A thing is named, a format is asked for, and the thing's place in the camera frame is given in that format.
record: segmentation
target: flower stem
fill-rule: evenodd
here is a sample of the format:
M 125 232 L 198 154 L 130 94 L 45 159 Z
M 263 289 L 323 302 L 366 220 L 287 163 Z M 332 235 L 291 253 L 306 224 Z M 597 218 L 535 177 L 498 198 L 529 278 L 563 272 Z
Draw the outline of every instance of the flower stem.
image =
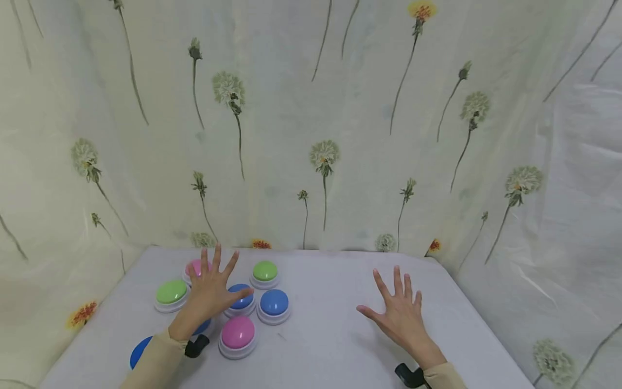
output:
M 43 32 L 41 31 L 41 26 L 39 26 L 39 21 L 37 20 L 37 14 L 35 14 L 34 8 L 32 8 L 32 3 L 28 0 L 28 6 L 30 7 L 30 13 L 32 13 L 32 18 L 35 20 L 35 24 L 37 25 L 37 29 L 41 34 L 41 38 L 43 38 Z
M 218 241 L 216 234 L 214 233 L 214 229 L 211 227 L 210 221 L 207 220 L 207 213 L 205 212 L 205 200 L 201 196 L 201 204 L 203 204 L 203 216 L 205 216 L 205 221 L 207 222 L 207 226 L 210 227 L 211 234 L 214 236 L 214 239 Z
M 499 241 L 499 237 L 501 236 L 501 230 L 503 229 L 503 225 L 505 224 L 505 221 L 508 218 L 509 209 L 510 209 L 510 206 L 508 204 L 508 207 L 506 208 L 506 212 L 503 214 L 503 221 L 501 222 L 501 227 L 499 227 L 499 231 L 497 232 L 497 237 L 494 239 L 493 246 L 490 248 L 490 252 L 488 253 L 488 256 L 486 257 L 486 261 L 484 262 L 484 265 L 488 263 L 488 260 L 490 260 L 490 256 L 493 254 L 494 248 L 497 245 L 497 242 Z
M 611 12 L 613 11 L 613 8 L 616 6 L 616 3 L 618 2 L 618 0 L 613 0 L 613 3 L 611 3 L 611 7 L 609 7 L 609 11 L 607 11 L 607 15 L 605 16 L 605 18 L 603 19 L 603 21 L 601 22 L 600 26 L 598 26 L 598 28 L 596 29 L 596 32 L 594 32 L 594 34 L 592 35 L 592 38 L 590 39 L 589 42 L 587 42 L 587 45 L 585 45 L 585 47 L 583 48 L 583 50 L 581 50 L 581 53 L 579 54 L 579 56 L 577 57 L 577 59 L 575 59 L 575 61 L 572 63 L 572 65 L 568 68 L 568 70 L 566 70 L 566 72 L 562 75 L 562 78 L 559 79 L 559 81 L 555 84 L 555 86 L 553 86 L 553 88 L 550 90 L 549 94 L 546 95 L 546 97 L 544 98 L 544 101 L 547 101 L 549 99 L 549 97 L 551 97 L 551 95 L 553 94 L 553 92 L 555 92 L 555 90 L 557 89 L 557 87 L 562 83 L 562 81 L 566 78 L 566 76 L 570 73 L 570 71 L 572 71 L 572 69 L 575 67 L 575 65 L 579 62 L 579 60 L 583 57 L 583 55 L 585 54 L 585 52 L 587 51 L 587 49 L 591 46 L 592 42 L 594 42 L 594 40 L 596 39 L 596 36 L 598 35 L 598 33 L 600 32 L 600 30 L 603 28 L 603 26 L 605 25 L 605 23 L 607 22 L 607 20 L 609 19 L 609 16 L 611 15 Z
M 324 29 L 324 38 L 322 38 L 322 46 L 320 46 L 320 53 L 317 56 L 317 63 L 315 64 L 315 71 L 313 72 L 313 78 L 311 78 L 311 82 L 315 80 L 315 74 L 317 73 L 317 68 L 320 66 L 320 58 L 322 57 L 322 50 L 324 49 L 324 43 L 326 42 L 326 34 L 328 32 L 328 24 L 330 23 L 330 10 L 333 7 L 333 0 L 328 0 L 328 16 L 326 17 L 326 28 Z
M 458 275 L 458 273 L 460 272 L 460 269 L 462 269 L 462 265 L 464 264 L 464 262 L 467 260 L 468 255 L 471 253 L 471 250 L 473 249 L 473 247 L 475 247 L 475 243 L 477 242 L 477 239 L 480 237 L 480 233 L 482 231 L 482 229 L 484 228 L 484 223 L 486 223 L 486 220 L 484 220 L 481 223 L 481 227 L 480 230 L 477 231 L 477 236 L 475 237 L 475 240 L 473 241 L 473 244 L 471 245 L 471 247 L 468 249 L 466 255 L 464 258 L 462 258 L 462 262 L 460 262 L 460 266 L 458 266 L 458 271 L 456 271 L 456 276 Z
M 399 253 L 399 223 L 402 221 L 402 213 L 404 213 L 404 206 L 406 205 L 406 198 L 402 201 L 402 210 L 399 211 L 399 217 L 397 218 L 397 251 Z
M 28 257 L 26 256 L 26 253 L 24 253 L 24 250 L 22 250 L 22 247 L 20 246 L 19 241 L 17 241 L 17 238 L 15 237 L 15 235 L 13 235 L 9 227 L 7 227 L 6 223 L 4 223 L 4 219 L 2 218 L 2 215 L 0 215 L 0 224 L 2 224 L 2 228 L 4 229 L 6 234 L 9 235 L 9 238 L 11 238 L 11 240 L 15 244 L 15 247 L 17 247 L 17 250 L 22 255 L 22 258 L 25 261 L 28 261 Z
M 408 65 L 406 65 L 406 70 L 404 71 L 404 75 L 402 76 L 402 81 L 399 83 L 399 88 L 397 89 L 397 93 L 395 95 L 395 101 L 393 103 L 393 112 L 391 112 L 391 125 L 389 127 L 389 136 L 393 132 L 393 117 L 395 116 L 395 108 L 397 107 L 397 99 L 399 98 L 399 93 L 402 91 L 402 85 L 404 84 L 404 80 L 406 79 L 406 74 L 408 73 L 408 69 L 411 67 L 412 56 L 415 54 L 415 46 L 417 45 L 417 38 L 419 38 L 419 33 L 415 32 L 415 42 L 412 44 L 411 57 L 408 59 Z
M 326 207 L 327 207 L 327 201 L 326 201 L 326 176 L 322 176 L 322 182 L 324 183 L 324 231 L 326 231 Z
M 239 115 L 235 115 L 235 120 L 238 122 L 238 133 L 239 133 L 239 147 L 238 147 L 238 154 L 239 154 L 239 166 L 240 169 L 242 170 L 242 181 L 246 181 L 246 179 L 244 178 L 244 165 L 242 164 L 242 125 L 239 123 Z
M 307 239 L 307 220 L 309 219 L 309 208 L 307 207 L 307 199 L 305 199 L 305 210 L 306 210 L 306 216 L 305 216 L 305 231 L 302 234 L 302 249 L 305 249 L 305 240 Z
M 602 342 L 600 342 L 598 344 L 598 347 L 596 347 L 596 350 L 594 350 L 594 352 L 592 353 L 592 356 L 590 357 L 590 359 L 587 361 L 587 363 L 585 364 L 585 367 L 583 368 L 583 370 L 581 370 L 581 374 L 579 374 L 577 380 L 575 381 L 574 385 L 572 385 L 571 389 L 576 389 L 579 381 L 581 380 L 581 378 L 583 377 L 583 374 L 587 371 L 587 369 L 590 367 L 590 365 L 592 364 L 592 362 L 594 362 L 594 358 L 596 358 L 596 355 L 598 354 L 598 352 L 600 351 L 600 349 L 603 348 L 603 346 L 609 342 L 609 340 L 616 334 L 616 332 L 618 332 L 620 329 L 622 329 L 622 323 L 620 323 L 615 329 L 613 329 L 613 331 L 611 331 L 611 333 L 609 335 L 607 335 L 606 338 L 603 339 Z
M 197 79 L 197 60 L 192 61 L 192 96 L 195 99 L 195 108 L 197 109 L 198 120 L 201 122 L 201 127 L 205 129 L 203 125 L 203 119 L 201 119 L 201 113 L 198 110 L 197 104 L 197 88 L 196 88 L 196 79 Z
M 138 86 L 136 85 L 136 76 L 134 74 L 134 57 L 132 56 L 132 47 L 129 44 L 129 35 L 128 28 L 125 26 L 125 18 L 123 17 L 123 11 L 119 7 L 119 15 L 121 15 L 121 23 L 123 25 L 123 31 L 125 32 L 125 40 L 128 43 L 128 51 L 129 51 L 129 73 L 132 77 L 132 85 L 134 86 L 134 94 L 136 95 L 136 100 L 138 101 L 138 107 L 141 109 L 142 118 L 145 119 L 145 123 L 149 126 L 149 121 L 147 120 L 147 115 L 145 115 L 145 110 L 142 107 L 141 96 L 138 93 Z
M 612 52 L 609 53 L 609 55 L 607 55 L 605 57 L 605 60 L 602 61 L 602 63 L 600 64 L 600 66 L 598 67 L 598 69 L 596 69 L 596 72 L 594 72 L 594 75 L 592 76 L 591 81 L 594 82 L 594 80 L 596 79 L 596 76 L 598 75 L 598 72 L 600 72 L 600 70 L 603 68 L 603 66 L 605 66 L 605 64 L 607 63 L 607 61 L 609 61 L 609 59 L 613 56 L 613 54 L 618 51 L 618 49 L 622 47 L 622 42 L 620 42 L 615 49 L 613 49 Z
M 127 230 L 127 228 L 125 228 L 125 224 L 123 223 L 123 220 L 121 220 L 121 217 L 117 213 L 116 209 L 114 209 L 112 203 L 108 199 L 108 196 L 106 196 L 106 193 L 104 193 L 104 190 L 101 188 L 100 183 L 99 182 L 95 182 L 95 184 L 97 184 L 97 188 L 100 189 L 101 195 L 104 197 L 104 199 L 106 199 L 106 201 L 108 202 L 108 205 L 110 205 L 110 209 L 113 210 L 114 214 L 117 216 L 117 219 L 119 219 L 119 222 L 121 222 L 121 226 L 123 227 L 123 232 L 125 232 L 125 235 L 129 236 L 128 230 Z
M 445 111 L 447 111 L 447 107 L 449 106 L 449 102 L 452 100 L 452 97 L 456 94 L 456 90 L 458 90 L 458 86 L 460 85 L 461 82 L 462 82 L 462 78 L 458 80 L 458 82 L 456 83 L 456 86 L 453 88 L 452 94 L 449 96 L 449 99 L 447 99 L 447 103 L 445 104 L 445 108 L 443 108 L 443 114 L 440 115 L 439 129 L 436 131 L 436 143 L 439 142 L 440 126 L 441 126 L 441 124 L 443 124 L 443 118 L 445 117 Z
M 24 34 L 24 26 L 22 26 L 22 19 L 19 18 L 19 13 L 17 13 L 17 6 L 15 5 L 15 0 L 11 0 L 11 7 L 13 8 L 13 14 L 17 19 L 17 27 L 19 28 L 19 37 L 22 41 L 22 48 L 24 49 L 24 53 L 26 54 L 26 63 L 28 63 L 28 69 L 32 70 L 32 61 L 30 60 L 30 51 L 28 51 L 28 43 L 26 42 L 26 35 Z
M 352 10 L 352 14 L 350 15 L 350 20 L 348 21 L 348 25 L 346 26 L 346 33 L 343 35 L 343 43 L 341 43 L 341 59 L 343 59 L 343 51 L 346 47 L 346 38 L 348 37 L 348 30 L 350 29 L 350 23 L 352 23 L 352 19 L 354 19 L 354 14 L 356 14 L 356 10 L 358 9 L 358 3 L 361 0 L 356 0 L 354 4 L 354 9 Z
M 469 130 L 468 135 L 466 136 L 465 148 L 464 150 L 462 150 L 462 154 L 460 155 L 460 158 L 458 159 L 458 164 L 456 164 L 456 169 L 453 171 L 452 185 L 449 187 L 449 193 L 451 193 L 453 190 L 453 182 L 456 180 L 456 173 L 458 172 L 458 166 L 460 166 L 460 161 L 462 161 L 462 157 L 465 156 L 465 152 L 467 151 L 467 146 L 470 140 L 471 140 L 471 130 Z
M 540 375 L 538 376 L 538 378 L 536 378 L 536 380 L 534 381 L 534 383 L 532 383 L 531 385 L 536 386 L 538 384 L 538 382 L 540 381 L 540 378 L 542 378 L 542 373 L 540 373 Z

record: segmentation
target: sleeve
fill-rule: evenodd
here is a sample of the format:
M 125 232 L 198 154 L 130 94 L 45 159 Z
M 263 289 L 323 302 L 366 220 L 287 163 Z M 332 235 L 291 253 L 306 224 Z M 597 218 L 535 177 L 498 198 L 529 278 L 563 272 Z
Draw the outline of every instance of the sleeve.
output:
M 458 372 L 448 362 L 424 370 L 424 378 L 432 389 L 467 389 Z
M 169 330 L 153 336 L 121 389 L 163 389 L 183 358 L 188 342 L 170 338 Z

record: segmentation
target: table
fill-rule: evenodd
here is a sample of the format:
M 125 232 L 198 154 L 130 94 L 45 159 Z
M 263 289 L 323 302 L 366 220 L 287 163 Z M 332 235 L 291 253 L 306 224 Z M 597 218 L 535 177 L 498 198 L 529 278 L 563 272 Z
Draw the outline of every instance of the table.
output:
M 414 289 L 422 291 L 426 328 L 469 388 L 533 387 L 453 279 L 430 258 L 354 251 L 240 251 L 229 285 L 249 283 L 258 261 L 275 262 L 281 275 L 278 288 L 289 295 L 291 317 L 272 327 L 254 312 L 259 343 L 249 357 L 225 359 L 213 337 L 199 358 L 184 358 L 170 387 L 405 388 L 393 370 L 401 362 L 411 370 L 416 364 L 355 309 L 365 304 L 383 312 L 372 270 L 380 271 L 392 291 L 394 265 L 400 265 L 402 274 L 409 273 Z M 232 253 L 223 250 L 224 263 Z M 164 330 L 175 316 L 154 309 L 155 291 L 181 277 L 185 264 L 199 257 L 198 249 L 149 247 L 59 358 L 41 389 L 119 387 L 128 374 L 132 349 Z M 255 297 L 262 293 L 257 290 Z M 219 326 L 225 319 L 218 319 Z

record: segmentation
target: left hand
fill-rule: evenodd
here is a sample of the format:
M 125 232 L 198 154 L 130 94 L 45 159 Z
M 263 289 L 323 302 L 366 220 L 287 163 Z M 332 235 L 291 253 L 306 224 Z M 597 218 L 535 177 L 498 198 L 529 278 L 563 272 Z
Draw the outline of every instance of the left hand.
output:
M 171 339 L 179 341 L 190 339 L 203 322 L 221 314 L 234 302 L 254 292 L 251 288 L 235 293 L 227 290 L 227 280 L 238 262 L 239 251 L 233 253 L 222 273 L 219 270 L 221 252 L 219 243 L 216 245 L 211 270 L 208 270 L 207 249 L 201 250 L 201 276 L 197 276 L 193 266 L 188 267 L 192 289 L 188 301 L 169 327 Z

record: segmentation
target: dandelion print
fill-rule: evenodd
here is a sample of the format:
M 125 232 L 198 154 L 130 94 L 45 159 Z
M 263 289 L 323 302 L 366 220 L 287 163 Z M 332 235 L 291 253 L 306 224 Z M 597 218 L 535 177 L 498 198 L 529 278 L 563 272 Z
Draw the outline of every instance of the dandelion print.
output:
M 596 347 L 596 350 L 594 350 L 594 352 L 592 353 L 592 355 L 590 356 L 590 359 L 587 361 L 587 363 L 585 364 L 585 367 L 583 368 L 583 370 L 581 371 L 581 374 L 579 374 L 579 377 L 577 378 L 577 380 L 575 381 L 575 383 L 572 385 L 571 389 L 576 389 L 577 385 L 579 384 L 579 381 L 581 380 L 581 378 L 583 377 L 583 374 L 585 374 L 585 372 L 587 371 L 588 368 L 590 368 L 590 366 L 592 365 L 592 362 L 594 362 L 594 359 L 596 358 L 596 356 L 598 355 L 598 353 L 600 352 L 600 349 L 603 348 L 603 346 L 605 344 L 607 344 L 607 342 L 609 342 L 609 340 L 611 340 L 611 338 L 622 329 L 622 323 L 620 323 L 617 327 L 615 327 L 613 329 L 613 331 L 611 331 L 609 333 L 609 335 L 607 335 L 606 338 L 603 339 L 602 342 L 600 342 L 598 344 L 598 346 Z
M 463 80 L 466 80 L 468 78 L 468 72 L 470 70 L 471 70 L 471 61 L 466 61 L 466 63 L 462 67 L 462 69 L 460 69 L 460 71 L 458 72 L 458 82 L 456 82 L 456 85 L 453 88 L 452 94 L 449 95 L 449 99 L 447 99 L 447 102 L 445 104 L 445 108 L 443 108 L 443 113 L 442 113 L 442 115 L 440 115 L 439 128 L 436 131 L 436 143 L 439 142 L 440 127 L 443 124 L 443 118 L 445 117 L 445 111 L 447 111 L 447 107 L 449 106 L 449 102 L 452 100 L 453 96 L 456 94 L 456 91 L 458 90 L 458 86 L 460 85 L 460 83 Z
M 326 34 L 328 32 L 328 25 L 330 23 L 330 10 L 333 8 L 333 0 L 328 0 L 328 16 L 326 17 L 326 28 L 324 28 L 324 37 L 322 38 L 322 45 L 320 46 L 320 53 L 317 55 L 317 63 L 315 64 L 315 70 L 313 71 L 313 78 L 311 82 L 315 80 L 317 74 L 317 68 L 320 66 L 320 58 L 322 58 L 322 50 L 324 49 L 324 43 L 326 42 Z
M 205 232 L 193 232 L 190 234 L 192 245 L 197 248 L 216 247 L 216 240 Z
M 97 185 L 97 188 L 100 190 L 101 195 L 104 197 L 104 199 L 106 199 L 108 205 L 110 206 L 110 209 L 113 210 L 115 216 L 117 216 L 117 219 L 119 219 L 119 222 L 121 223 L 121 226 L 123 227 L 123 232 L 125 232 L 125 235 L 129 236 L 128 230 L 127 228 L 125 228 L 125 224 L 123 223 L 123 220 L 121 220 L 119 213 L 117 213 L 116 209 L 114 209 L 112 203 L 110 202 L 110 200 L 108 199 L 108 196 L 106 195 L 106 192 L 104 192 L 103 188 L 101 187 L 101 184 L 100 184 L 101 170 L 95 167 L 95 165 L 97 164 L 97 158 L 98 158 L 97 149 L 95 149 L 95 145 L 87 139 L 80 138 L 73 145 L 71 152 L 72 152 L 73 166 L 78 172 L 78 174 L 86 178 L 87 182 L 92 181 Z
M 129 51 L 129 74 L 132 78 L 132 86 L 134 87 L 134 94 L 136 95 L 136 101 L 138 101 L 138 107 L 141 109 L 142 118 L 145 119 L 145 123 L 149 126 L 149 121 L 147 120 L 147 115 L 145 115 L 145 110 L 142 107 L 141 95 L 138 93 L 138 86 L 136 85 L 136 75 L 134 73 L 134 57 L 132 56 L 132 47 L 129 44 L 129 34 L 128 28 L 125 26 L 125 18 L 123 17 L 123 1 L 122 0 L 109 0 L 113 2 L 113 7 L 115 10 L 119 11 L 119 16 L 121 16 L 121 23 L 123 25 L 123 32 L 125 33 L 125 40 L 128 45 Z
M 346 47 L 346 38 L 348 37 L 348 30 L 350 29 L 350 24 L 352 23 L 352 19 L 354 19 L 354 14 L 356 14 L 356 10 L 358 9 L 358 3 L 361 0 L 356 0 L 354 4 L 354 8 L 352 9 L 352 14 L 350 15 L 350 20 L 348 21 L 348 25 L 346 26 L 346 33 L 343 35 L 343 43 L 341 44 L 341 59 L 343 59 L 343 51 Z
M 389 127 L 389 135 L 391 135 L 393 131 L 393 117 L 395 116 L 395 109 L 397 108 L 397 100 L 399 99 L 399 94 L 402 91 L 402 86 L 404 84 L 404 80 L 406 79 L 406 74 L 408 73 L 408 69 L 411 67 L 412 56 L 415 54 L 415 46 L 417 45 L 417 39 L 424 30 L 424 23 L 427 22 L 431 17 L 436 15 L 437 9 L 434 3 L 430 0 L 418 0 L 411 3 L 408 6 L 408 13 L 411 15 L 413 19 L 415 19 L 415 25 L 413 26 L 412 36 L 414 37 L 414 41 L 412 43 L 411 56 L 408 59 L 408 64 L 406 65 L 406 70 L 404 71 L 404 75 L 402 76 L 402 81 L 399 83 L 399 88 L 397 89 L 397 93 L 395 95 L 395 101 L 393 103 L 393 111 L 391 112 L 391 125 Z
M 210 221 L 207 220 L 207 213 L 205 212 L 205 189 L 207 189 L 207 187 L 203 183 L 203 173 L 195 171 L 193 176 L 195 179 L 195 183 L 192 184 L 192 189 L 198 190 L 198 194 L 201 197 L 201 204 L 203 205 L 203 216 L 205 217 L 207 227 L 210 228 L 211 234 L 214 235 L 214 238 L 216 238 L 216 241 L 218 241 L 218 238 L 214 233 L 214 229 L 211 227 Z
M 299 200 L 305 200 L 305 211 L 306 211 L 306 216 L 305 216 L 305 231 L 302 234 L 302 249 L 305 249 L 305 239 L 307 237 L 307 220 L 309 220 L 309 207 L 307 206 L 307 198 L 309 197 L 309 194 L 307 193 L 306 190 L 301 190 L 300 192 L 298 192 L 298 199 Z
M 562 81 L 566 78 L 566 76 L 572 71 L 572 69 L 575 67 L 576 64 L 578 64 L 579 60 L 583 57 L 583 55 L 585 54 L 585 52 L 587 51 L 587 49 L 590 48 L 591 44 L 594 42 L 594 40 L 596 39 L 596 36 L 598 35 L 598 33 L 600 32 L 600 30 L 603 28 L 603 26 L 605 25 L 605 23 L 607 23 L 607 20 L 609 19 L 609 17 L 611 16 L 611 12 L 613 11 L 613 8 L 616 6 L 616 4 L 618 3 L 618 0 L 613 0 L 613 2 L 611 3 L 611 7 L 609 7 L 609 11 L 607 11 L 607 15 L 605 15 L 605 18 L 603 19 L 603 21 L 600 23 L 600 25 L 598 26 L 598 28 L 596 29 L 596 31 L 594 32 L 594 34 L 592 35 L 592 38 L 590 39 L 589 42 L 587 42 L 587 45 L 584 46 L 583 50 L 581 50 L 581 52 L 579 53 L 579 56 L 577 57 L 577 59 L 575 59 L 575 61 L 572 63 L 572 65 L 568 68 L 568 70 L 566 70 L 566 72 L 562 75 L 562 77 L 559 79 L 559 81 L 553 86 L 553 88 L 550 90 L 549 94 L 546 95 L 546 97 L 544 98 L 544 101 L 547 101 L 549 99 L 549 97 L 551 97 L 551 95 L 553 95 L 553 92 L 555 92 L 555 90 L 557 89 L 557 87 L 559 87 L 559 85 L 562 83 Z
M 253 248 L 272 248 L 272 245 L 263 239 L 253 239 Z
M 424 257 L 431 256 L 430 253 L 435 253 L 439 250 L 440 250 L 440 242 L 438 239 L 434 238 L 432 243 L 430 243 L 430 248 L 428 248 L 428 251 L 425 252 Z
M 497 242 L 499 242 L 501 230 L 503 229 L 503 225 L 508 218 L 509 209 L 517 204 L 520 207 L 523 204 L 523 195 L 528 195 L 531 192 L 537 192 L 540 190 L 543 178 L 544 175 L 542 175 L 542 172 L 535 166 L 517 167 L 508 175 L 508 179 L 506 180 L 507 193 L 505 195 L 505 197 L 509 199 L 508 206 L 503 214 L 503 220 L 501 221 L 501 226 L 497 232 L 497 237 L 494 239 L 493 246 L 490 248 L 490 252 L 486 257 L 484 265 L 488 263 L 488 260 L 490 260 L 490 256 L 493 254 Z
M 596 72 L 594 72 L 594 74 L 592 75 L 592 82 L 594 82 L 600 70 L 605 66 L 607 61 L 609 61 L 609 59 L 613 57 L 613 54 L 615 54 L 615 52 L 620 49 L 620 47 L 622 47 L 622 41 L 609 53 L 609 55 L 605 57 L 605 59 L 601 62 L 600 66 L 598 66 L 598 69 L 596 69 Z
M 322 174 L 322 182 L 324 184 L 324 231 L 326 231 L 326 212 L 327 212 L 327 196 L 326 196 L 326 177 L 333 174 L 332 165 L 339 161 L 339 147 L 337 143 L 328 140 L 316 143 L 311 148 L 309 154 L 311 164 L 315 167 L 315 171 Z
M 468 134 L 466 136 L 465 148 L 462 150 L 462 154 L 460 155 L 460 158 L 458 158 L 458 163 L 456 164 L 456 168 L 453 171 L 452 185 L 449 187 L 450 193 L 453 190 L 453 182 L 456 180 L 458 166 L 460 166 L 462 157 L 465 156 L 468 143 L 471 140 L 471 132 L 473 132 L 473 130 L 475 130 L 478 125 L 483 122 L 484 119 L 486 119 L 486 115 L 488 114 L 488 110 L 490 109 L 490 100 L 488 99 L 488 96 L 486 96 L 482 92 L 471 93 L 466 98 L 467 99 L 462 106 L 462 113 L 460 114 L 460 117 L 461 119 L 468 118 Z
M 408 200 L 411 199 L 413 192 L 412 188 L 417 184 L 417 182 L 409 178 L 406 182 L 406 188 L 402 189 L 399 194 L 404 195 L 404 200 L 402 200 L 402 209 L 399 211 L 399 217 L 397 218 L 397 252 L 399 252 L 399 224 L 402 221 L 402 213 L 404 213 L 404 206 L 408 203 Z
M 106 228 L 104 223 L 101 222 L 100 216 L 97 213 L 93 212 L 91 213 L 91 219 L 93 221 L 93 224 L 95 225 L 95 228 L 97 228 L 98 226 L 101 226 L 106 232 L 106 234 L 108 234 L 108 238 L 114 243 L 112 235 L 110 235 L 110 232 L 108 232 L 108 229 Z M 123 269 L 123 275 L 125 275 L 125 260 L 123 259 L 123 250 L 121 250 L 121 267 Z
M 469 247 L 465 257 L 462 258 L 462 262 L 460 262 L 460 266 L 458 266 L 458 271 L 456 271 L 456 274 L 460 272 L 460 269 L 462 269 L 462 265 L 467 260 L 467 257 L 471 253 L 471 250 L 473 249 L 473 247 L 475 247 L 475 243 L 477 242 L 477 239 L 480 237 L 481 231 L 482 229 L 484 229 L 484 223 L 486 223 L 487 220 L 488 220 L 488 211 L 485 211 L 484 214 L 481 216 L 480 230 L 477 231 L 477 235 L 475 235 L 475 240 L 473 241 L 473 244 L 471 245 L 471 247 Z
M 242 170 L 242 180 L 244 179 L 244 165 L 242 164 L 242 126 L 239 123 L 239 115 L 242 113 L 242 106 L 245 104 L 244 94 L 246 90 L 242 81 L 233 74 L 222 71 L 217 73 L 211 79 L 211 85 L 214 89 L 214 96 L 219 103 L 226 104 L 231 108 L 231 112 L 235 116 L 235 120 L 238 122 L 239 133 L 239 165 Z
M 574 375 L 575 365 L 572 358 L 550 339 L 538 340 L 534 344 L 534 359 L 540 371 L 534 386 L 542 377 L 548 378 L 555 385 L 566 385 Z
M 28 257 L 26 256 L 26 253 L 24 253 L 24 250 L 20 246 L 19 241 L 17 240 L 15 235 L 13 235 L 13 233 L 11 232 L 9 227 L 7 227 L 6 223 L 4 222 L 4 219 L 3 219 L 2 215 L 0 215 L 0 224 L 2 225 L 2 228 L 4 229 L 4 232 L 6 232 L 6 235 L 9 235 L 9 238 L 11 238 L 11 240 L 13 241 L 13 244 L 15 245 L 15 248 L 17 248 L 19 253 L 22 255 L 22 258 L 24 259 L 24 261 L 28 261 Z
M 96 311 L 97 302 L 88 302 L 80 307 L 77 311 L 70 314 L 65 325 L 69 329 L 82 328 L 86 324 L 86 322 L 88 322 L 91 317 L 93 317 Z
M 201 113 L 198 110 L 197 104 L 197 61 L 203 59 L 203 56 L 201 55 L 201 42 L 199 42 L 196 37 L 192 38 L 192 41 L 190 42 L 188 54 L 192 57 L 192 96 L 195 100 L 195 108 L 197 109 L 198 120 L 199 122 L 201 122 L 201 128 L 205 129 L 205 126 L 203 125 L 203 119 L 201 118 Z
M 390 233 L 383 233 L 376 239 L 376 250 L 381 253 L 389 253 L 395 250 L 395 238 Z

